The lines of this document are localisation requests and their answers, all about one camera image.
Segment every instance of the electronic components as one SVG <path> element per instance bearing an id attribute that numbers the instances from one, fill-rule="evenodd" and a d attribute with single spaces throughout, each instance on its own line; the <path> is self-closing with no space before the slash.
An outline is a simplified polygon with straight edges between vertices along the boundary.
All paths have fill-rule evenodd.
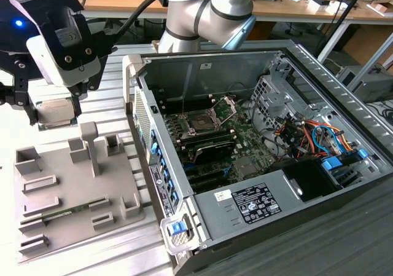
<path id="1" fill-rule="evenodd" d="M 214 123 L 208 115 L 200 114 L 200 115 L 189 115 L 188 123 L 190 128 L 194 129 L 195 132 L 202 132 L 204 130 L 214 130 Z"/>
<path id="2" fill-rule="evenodd" d="M 231 97 L 211 100 L 215 103 L 212 108 L 164 118 L 189 182 L 197 192 L 258 176 L 275 161 Z"/>
<path id="3" fill-rule="evenodd" d="M 255 167 L 254 162 L 250 157 L 242 157 L 233 163 L 242 178 L 258 173 L 258 168 Z"/>

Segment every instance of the table leg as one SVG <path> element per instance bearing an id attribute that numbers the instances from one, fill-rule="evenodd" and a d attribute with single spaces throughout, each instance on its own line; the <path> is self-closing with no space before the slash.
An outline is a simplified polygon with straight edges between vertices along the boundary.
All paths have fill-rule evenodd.
<path id="1" fill-rule="evenodd" d="M 344 21 L 337 29 L 335 34 L 332 36 L 332 38 L 327 42 L 325 45 L 324 49 L 318 56 L 318 61 L 323 63 L 327 56 L 330 54 L 330 52 L 333 50 L 333 48 L 336 46 L 337 42 L 340 40 L 342 35 L 345 33 L 347 30 L 348 26 L 350 25 L 349 22 Z"/>
<path id="2" fill-rule="evenodd" d="M 393 33 L 387 38 L 383 45 L 374 53 L 369 61 L 363 66 L 363 68 L 356 74 L 355 78 L 348 85 L 349 90 L 354 90 L 359 84 L 362 77 L 370 72 L 374 67 L 375 63 L 381 58 L 393 45 Z"/>

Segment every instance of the blue latch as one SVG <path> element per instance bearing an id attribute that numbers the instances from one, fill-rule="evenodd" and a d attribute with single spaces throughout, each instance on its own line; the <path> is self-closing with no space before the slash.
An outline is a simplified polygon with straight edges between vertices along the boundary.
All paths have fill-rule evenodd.
<path id="1" fill-rule="evenodd" d="M 173 192 L 173 193 L 172 193 L 172 197 L 173 197 L 173 200 L 174 200 L 175 202 L 176 202 L 177 200 L 179 200 L 179 198 L 178 198 L 176 192 Z"/>
<path id="2" fill-rule="evenodd" d="M 323 165 L 327 170 L 334 170 L 335 168 L 342 166 L 342 163 L 337 157 L 333 156 L 326 158 Z"/>
<path id="3" fill-rule="evenodd" d="M 171 236 L 175 236 L 177 234 L 186 232 L 187 225 L 183 221 L 176 222 L 176 223 L 173 223 L 172 225 L 169 225 L 168 230 L 169 230 L 169 234 Z"/>
<path id="4" fill-rule="evenodd" d="M 368 156 L 368 153 L 366 152 L 365 149 L 360 149 L 359 150 L 359 155 L 361 158 L 366 158 Z"/>
<path id="5" fill-rule="evenodd" d="M 167 182 L 169 179 L 169 172 L 167 169 L 164 170 L 164 177 L 165 177 L 165 181 Z"/>
<path id="6" fill-rule="evenodd" d="M 168 187 L 169 187 L 169 191 L 171 192 L 173 189 L 173 182 L 172 181 L 168 182 Z"/>
<path id="7" fill-rule="evenodd" d="M 158 144 L 157 143 L 153 143 L 152 149 L 150 149 L 150 152 L 152 154 L 156 154 L 157 153 L 157 148 L 158 148 Z"/>

